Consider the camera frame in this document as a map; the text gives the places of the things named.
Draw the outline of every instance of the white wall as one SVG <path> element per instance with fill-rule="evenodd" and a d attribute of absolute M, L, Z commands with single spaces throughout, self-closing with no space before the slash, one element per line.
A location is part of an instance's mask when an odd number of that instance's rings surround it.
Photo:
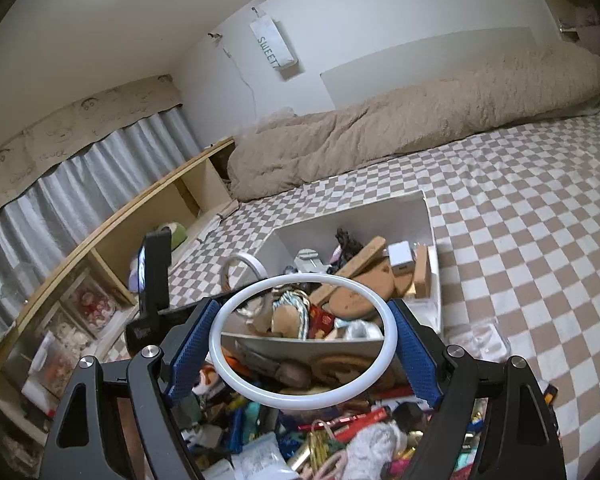
<path fill-rule="evenodd" d="M 248 4 L 216 27 L 253 87 L 258 116 L 291 106 L 305 114 L 333 109 L 320 73 L 366 54 L 458 30 L 526 26 L 536 40 L 557 37 L 543 0 L 259 0 L 279 22 L 301 74 L 283 80 L 267 64 L 251 29 Z M 171 73 L 202 145 L 254 121 L 249 89 L 210 38 L 192 47 Z"/>

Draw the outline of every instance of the red package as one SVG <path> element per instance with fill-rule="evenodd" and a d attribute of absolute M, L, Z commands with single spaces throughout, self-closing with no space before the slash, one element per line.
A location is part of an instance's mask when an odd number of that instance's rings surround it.
<path fill-rule="evenodd" d="M 376 422 L 381 422 L 385 420 L 389 416 L 389 413 L 384 408 L 378 408 L 377 410 L 373 410 L 371 413 L 361 416 L 354 420 L 351 424 L 348 424 L 344 428 L 340 428 L 333 432 L 333 435 L 336 437 L 336 440 L 346 444 L 349 440 L 356 436 L 356 433 L 366 428 L 367 426 L 371 426 Z"/>
<path fill-rule="evenodd" d="M 333 330 L 335 319 L 333 314 L 312 305 L 309 308 L 309 339 L 324 339 Z"/>

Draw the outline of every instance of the blue rubber grip pad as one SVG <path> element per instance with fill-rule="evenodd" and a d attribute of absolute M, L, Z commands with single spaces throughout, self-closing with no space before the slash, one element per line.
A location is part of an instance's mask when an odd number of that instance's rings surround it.
<path fill-rule="evenodd" d="M 436 380 L 436 366 L 398 306 L 393 301 L 389 301 L 388 305 L 398 327 L 395 353 L 407 374 L 413 393 L 434 408 L 442 398 Z"/>
<path fill-rule="evenodd" d="M 217 301 L 209 302 L 171 367 L 171 387 L 167 398 L 173 404 L 191 393 L 200 376 L 200 368 L 205 362 L 206 353 L 209 352 L 211 324 L 219 310 L 220 304 Z"/>

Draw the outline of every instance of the checkered bed sheet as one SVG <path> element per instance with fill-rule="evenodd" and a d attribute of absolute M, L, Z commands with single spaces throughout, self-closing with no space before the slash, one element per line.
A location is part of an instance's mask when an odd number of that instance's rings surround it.
<path fill-rule="evenodd" d="M 223 259 L 275 227 L 417 188 L 444 325 L 498 319 L 512 351 L 559 388 L 568 478 L 584 478 L 600 456 L 600 113 L 477 134 L 242 204 L 170 277 L 171 304 L 219 292 Z"/>

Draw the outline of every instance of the white ring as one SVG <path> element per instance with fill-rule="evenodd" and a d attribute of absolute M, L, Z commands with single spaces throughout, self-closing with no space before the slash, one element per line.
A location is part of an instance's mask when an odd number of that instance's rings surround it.
<path fill-rule="evenodd" d="M 222 267 L 220 268 L 220 288 L 223 292 L 229 292 L 231 290 L 231 284 L 229 283 L 229 269 L 231 266 L 235 264 L 239 264 L 240 262 L 244 263 L 251 269 L 256 275 L 256 279 L 264 280 L 268 278 L 267 269 L 264 268 L 264 265 L 260 263 L 260 260 L 255 256 L 251 256 L 249 253 L 238 252 L 230 254 L 229 257 L 224 261 Z M 257 318 L 262 310 L 266 308 L 267 303 L 271 304 L 273 302 L 273 297 L 271 293 L 267 293 L 264 297 L 260 298 L 260 304 L 254 310 L 249 310 L 247 307 L 242 307 L 235 311 L 238 316 L 243 317 L 245 319 L 255 319 Z"/>
<path fill-rule="evenodd" d="M 344 384 L 335 390 L 330 390 L 322 394 L 313 394 L 307 396 L 292 396 L 275 394 L 268 392 L 249 384 L 235 373 L 226 362 L 222 355 L 221 334 L 224 322 L 239 305 L 247 301 L 251 296 L 281 285 L 290 283 L 326 283 L 327 285 L 344 286 L 357 292 L 367 298 L 376 310 L 380 313 L 382 323 L 384 324 L 384 341 L 382 348 L 376 360 L 360 377 L 355 378 L 350 383 Z M 335 406 L 340 402 L 352 399 L 370 388 L 385 372 L 394 358 L 395 348 L 398 343 L 398 329 L 395 319 L 389 306 L 375 292 L 358 282 L 333 276 L 331 274 L 286 274 L 284 276 L 275 276 L 267 278 L 261 282 L 237 292 L 234 296 L 220 308 L 209 332 L 209 353 L 216 366 L 216 371 L 222 377 L 225 383 L 232 387 L 236 392 L 243 394 L 247 399 L 254 400 L 265 406 L 278 408 L 279 410 L 318 410 L 327 406 Z"/>

